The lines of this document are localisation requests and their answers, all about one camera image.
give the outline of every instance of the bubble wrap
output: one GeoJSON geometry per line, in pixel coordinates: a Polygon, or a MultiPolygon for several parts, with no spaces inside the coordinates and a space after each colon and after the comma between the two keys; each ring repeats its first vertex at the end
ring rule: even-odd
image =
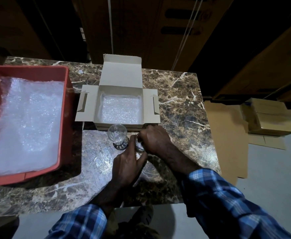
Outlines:
{"type": "Polygon", "coordinates": [[[2,77],[0,84],[0,175],[56,164],[64,83],[2,77]]]}
{"type": "Polygon", "coordinates": [[[101,95],[98,118],[101,123],[141,124],[142,101],[140,96],[101,95]]]}

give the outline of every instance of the brown marble table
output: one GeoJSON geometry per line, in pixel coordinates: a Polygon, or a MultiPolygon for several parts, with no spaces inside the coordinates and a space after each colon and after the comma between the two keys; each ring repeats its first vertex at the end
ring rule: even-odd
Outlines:
{"type": "MultiPolygon", "coordinates": [[[[76,93],[83,84],[98,85],[102,65],[8,57],[6,65],[66,65],[76,93]]],[[[172,142],[203,167],[220,173],[197,76],[142,69],[143,86],[158,89],[161,126],[172,142]]],[[[116,150],[106,132],[74,123],[74,160],[57,171],[27,182],[0,186],[0,216],[72,210],[87,203],[111,179],[116,150]]],[[[157,157],[149,157],[124,206],[180,203],[176,179],[157,157]]]]}

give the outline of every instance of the foot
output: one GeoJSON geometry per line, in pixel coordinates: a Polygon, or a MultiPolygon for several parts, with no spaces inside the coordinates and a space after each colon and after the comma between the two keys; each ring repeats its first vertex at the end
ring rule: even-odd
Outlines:
{"type": "Polygon", "coordinates": [[[132,216],[129,223],[137,225],[139,223],[143,223],[148,226],[153,217],[153,206],[152,205],[143,205],[141,206],[132,216]]]}

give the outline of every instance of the blue plaid shirt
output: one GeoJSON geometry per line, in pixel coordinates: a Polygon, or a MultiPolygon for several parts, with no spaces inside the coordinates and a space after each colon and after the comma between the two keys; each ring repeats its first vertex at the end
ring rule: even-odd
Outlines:
{"type": "MultiPolygon", "coordinates": [[[[199,169],[182,181],[189,217],[196,217],[209,238],[291,238],[273,217],[211,169],[199,169]]],[[[64,213],[47,238],[100,238],[107,218],[96,205],[64,213]]]]}

